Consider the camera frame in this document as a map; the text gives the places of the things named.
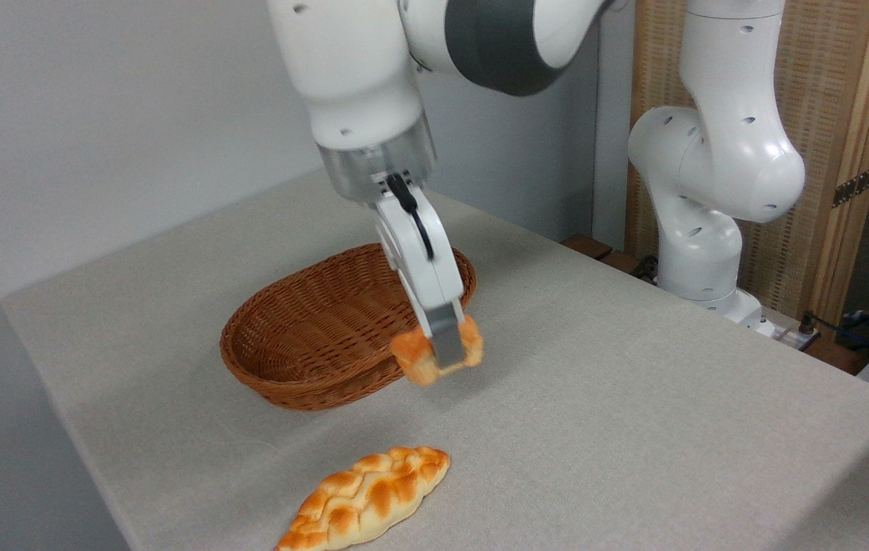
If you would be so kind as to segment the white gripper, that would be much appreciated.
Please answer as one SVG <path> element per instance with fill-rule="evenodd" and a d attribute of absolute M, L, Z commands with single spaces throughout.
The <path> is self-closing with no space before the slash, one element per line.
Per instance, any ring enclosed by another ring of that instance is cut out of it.
<path fill-rule="evenodd" d="M 374 205 L 376 229 L 390 266 L 400 273 L 438 369 L 461 365 L 463 284 L 449 238 L 423 189 L 386 185 Z"/>

